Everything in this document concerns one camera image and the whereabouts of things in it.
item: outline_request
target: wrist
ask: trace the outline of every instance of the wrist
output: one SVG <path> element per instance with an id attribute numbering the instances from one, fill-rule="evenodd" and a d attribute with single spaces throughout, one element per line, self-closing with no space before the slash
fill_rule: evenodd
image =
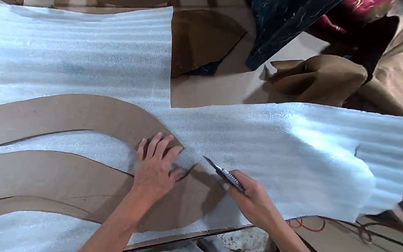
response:
<path id="1" fill-rule="evenodd" d="M 119 204 L 120 214 L 125 223 L 137 225 L 152 206 L 142 195 L 131 190 Z"/>
<path id="2" fill-rule="evenodd" d="M 267 222 L 268 223 L 267 227 L 264 229 L 265 232 L 267 233 L 278 232 L 279 230 L 281 230 L 281 228 L 284 227 L 284 225 L 286 225 L 284 218 L 279 213 L 276 207 L 270 212 L 268 216 L 270 218 Z"/>

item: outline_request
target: left hand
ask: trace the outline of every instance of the left hand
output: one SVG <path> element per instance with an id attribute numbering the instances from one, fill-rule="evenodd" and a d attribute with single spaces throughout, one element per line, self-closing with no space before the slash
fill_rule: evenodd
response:
<path id="1" fill-rule="evenodd" d="M 174 146 L 163 157 L 167 145 L 174 136 L 169 135 L 164 139 L 162 137 L 161 132 L 155 135 L 147 150 L 145 150 L 147 140 L 143 139 L 137 150 L 138 162 L 131 192 L 135 192 L 140 196 L 140 200 L 150 207 L 163 198 L 184 174 L 183 169 L 170 170 L 183 147 Z"/>

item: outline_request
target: forearm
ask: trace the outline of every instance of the forearm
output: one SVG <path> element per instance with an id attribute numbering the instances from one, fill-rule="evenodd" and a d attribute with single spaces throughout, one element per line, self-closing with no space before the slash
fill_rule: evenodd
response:
<path id="1" fill-rule="evenodd" d="M 79 252 L 120 252 L 127 245 L 149 205 L 130 192 Z"/>
<path id="2" fill-rule="evenodd" d="M 284 252 L 310 252 L 282 216 L 279 213 L 273 215 L 271 228 L 266 231 L 274 243 Z"/>

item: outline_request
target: cable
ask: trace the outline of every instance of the cable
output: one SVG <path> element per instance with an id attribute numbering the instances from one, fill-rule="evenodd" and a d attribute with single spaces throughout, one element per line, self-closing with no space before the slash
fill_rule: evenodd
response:
<path id="1" fill-rule="evenodd" d="M 400 241 L 397 241 L 397 240 L 395 240 L 395 239 L 386 237 L 386 236 L 384 236 L 384 235 L 382 235 L 382 234 L 379 234 L 379 233 L 376 233 L 376 232 L 374 232 L 374 231 L 371 231 L 371 230 L 366 229 L 367 226 L 374 226 L 374 225 L 390 227 L 390 226 L 388 226 L 388 225 L 386 225 L 386 224 L 377 223 L 377 222 L 371 222 L 371 223 L 366 223 L 366 224 L 364 224 L 364 225 L 361 225 L 361 224 L 360 224 L 360 225 L 358 226 L 358 225 L 355 225 L 354 223 L 350 223 L 350 222 L 343 221 L 343 220 L 334 220 L 334 219 L 330 219 L 330 218 L 326 218 L 326 217 L 321 217 L 321 218 L 325 218 L 325 219 L 328 219 L 328 220 L 331 220 L 331 221 L 334 221 L 334 222 L 342 222 L 342 223 L 345 223 L 345 224 L 348 224 L 348 225 L 350 225 L 350 226 L 353 226 L 353 227 L 357 228 L 357 230 L 359 231 L 359 237 L 360 237 L 360 239 L 361 239 L 364 243 L 368 243 L 368 242 L 371 243 L 371 242 L 372 242 L 372 237 L 371 237 L 371 235 L 374 235 L 374 236 L 383 238 L 383 239 L 385 239 L 385 240 L 387 240 L 387 241 L 390 241 L 390 242 L 392 242 L 392 243 L 396 243 L 396 244 L 398 244 L 398 245 L 403 246 L 403 243 L 400 242 Z M 365 232 L 365 233 L 368 235 L 368 239 L 365 239 L 365 238 L 363 238 L 363 236 L 361 236 L 361 234 L 363 234 L 363 232 Z"/>
<path id="2" fill-rule="evenodd" d="M 305 229 L 307 229 L 309 231 L 312 231 L 312 232 L 316 232 L 316 233 L 323 231 L 324 228 L 326 227 L 326 220 L 325 219 L 323 219 L 323 226 L 320 229 L 317 229 L 317 230 L 311 229 L 311 228 L 305 226 L 303 224 L 303 219 L 302 218 L 301 219 L 296 218 L 295 220 L 296 220 L 296 222 L 298 222 L 299 226 L 292 226 L 292 220 L 286 220 L 286 222 L 287 222 L 288 226 L 290 226 L 291 228 L 298 229 L 300 227 L 304 227 Z"/>

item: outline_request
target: hand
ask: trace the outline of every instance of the hand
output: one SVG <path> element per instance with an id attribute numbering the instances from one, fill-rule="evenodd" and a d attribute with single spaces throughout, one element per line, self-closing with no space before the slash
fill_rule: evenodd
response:
<path id="1" fill-rule="evenodd" d="M 182 169 L 170 170 L 183 147 L 174 146 L 163 156 L 174 136 L 169 135 L 161 140 L 162 137 L 161 132 L 155 135 L 147 150 L 147 140 L 143 139 L 137 150 L 138 163 L 131 192 L 138 195 L 139 200 L 149 207 L 163 198 L 184 173 Z"/>
<path id="2" fill-rule="evenodd" d="M 239 205 L 243 215 L 255 226 L 269 232 L 277 226 L 276 220 L 282 219 L 281 214 L 272 203 L 270 196 L 258 181 L 239 170 L 232 170 L 233 175 L 245 189 L 245 195 L 230 186 L 227 192 Z"/>

